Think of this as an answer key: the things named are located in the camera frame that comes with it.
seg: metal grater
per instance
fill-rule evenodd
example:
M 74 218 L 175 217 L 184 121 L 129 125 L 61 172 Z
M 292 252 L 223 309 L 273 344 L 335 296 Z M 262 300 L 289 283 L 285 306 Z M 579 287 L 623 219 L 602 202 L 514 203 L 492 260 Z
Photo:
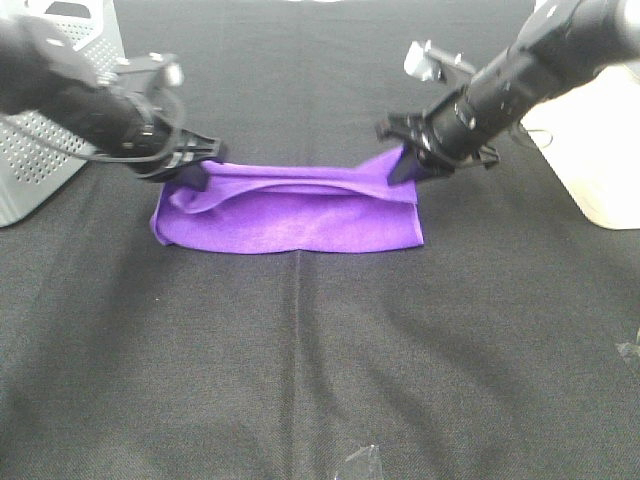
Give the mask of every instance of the metal grater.
M 81 16 L 67 12 L 80 12 Z M 0 0 L 0 16 L 12 15 L 37 15 L 55 23 L 97 73 L 109 71 L 118 57 L 124 57 L 113 0 Z M 38 113 L 11 118 L 35 136 L 65 150 L 83 154 L 93 150 L 84 140 Z M 84 163 L 43 147 L 0 123 L 0 227 L 32 212 Z

